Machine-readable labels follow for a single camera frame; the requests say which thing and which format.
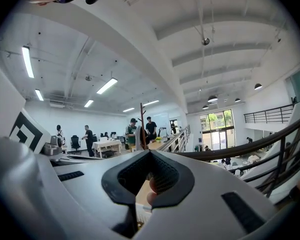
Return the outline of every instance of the finger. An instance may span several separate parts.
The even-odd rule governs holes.
[[[146,200],[149,203],[149,205],[152,206],[154,199],[157,197],[157,194],[154,192],[150,192],[146,195]]]
[[[152,189],[153,192],[157,193],[157,188],[155,184],[155,179],[152,177],[149,182],[150,188]]]

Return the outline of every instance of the black geometric logo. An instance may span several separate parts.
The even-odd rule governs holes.
[[[43,133],[20,112],[10,132],[10,139],[24,143],[34,151],[42,135]]]

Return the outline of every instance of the black rubber pad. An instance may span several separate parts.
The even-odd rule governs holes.
[[[229,192],[221,197],[248,234],[265,223],[237,193]]]
[[[64,181],[67,181],[67,180],[71,180],[71,179],[80,177],[82,175],[84,175],[84,173],[82,171],[78,170],[78,171],[58,175],[58,178],[61,182],[64,182]]]

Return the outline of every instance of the black pants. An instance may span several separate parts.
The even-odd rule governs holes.
[[[95,156],[94,152],[92,151],[92,142],[86,142],[86,149],[89,152],[89,157]]]

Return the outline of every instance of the railing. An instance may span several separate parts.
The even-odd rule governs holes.
[[[173,136],[170,140],[164,143],[158,151],[166,151],[172,153],[182,153],[186,150],[186,145],[189,141],[190,136],[190,126],[188,125],[182,131],[180,131],[177,135]]]
[[[288,122],[294,104],[279,106],[267,110],[244,114],[246,123],[284,123]]]
[[[297,133],[295,135],[293,142],[292,143],[287,142],[286,144],[286,136],[293,133],[294,131],[297,131]],[[261,161],[254,162],[253,164],[239,167],[237,169],[229,170],[229,172],[233,174],[235,173],[236,170],[240,170],[240,174],[241,174],[245,170],[252,169],[254,167],[267,163],[270,160],[278,158],[277,164],[273,168],[264,171],[259,175],[252,176],[244,180],[245,182],[248,183],[269,175],[269,177],[265,181],[263,181],[262,184],[256,187],[258,190],[262,191],[262,193],[264,193],[267,197],[269,197],[273,189],[276,187],[276,185],[278,185],[282,180],[283,181],[286,180],[287,177],[291,177],[291,175],[294,172],[300,170],[300,148],[296,151],[297,145],[300,142],[300,119],[294,122],[293,124],[287,126],[281,131],[278,131],[272,135],[269,135],[266,138],[245,145],[230,147],[230,148],[216,150],[216,151],[210,150],[204,152],[175,152],[175,153],[188,158],[210,162],[217,159],[233,158],[241,155],[246,155],[251,152],[255,152],[259,149],[262,149],[264,147],[267,147],[278,141],[280,141],[280,150],[274,155],[267,157]],[[287,164],[290,161],[292,161],[292,164],[289,167],[287,167]]]

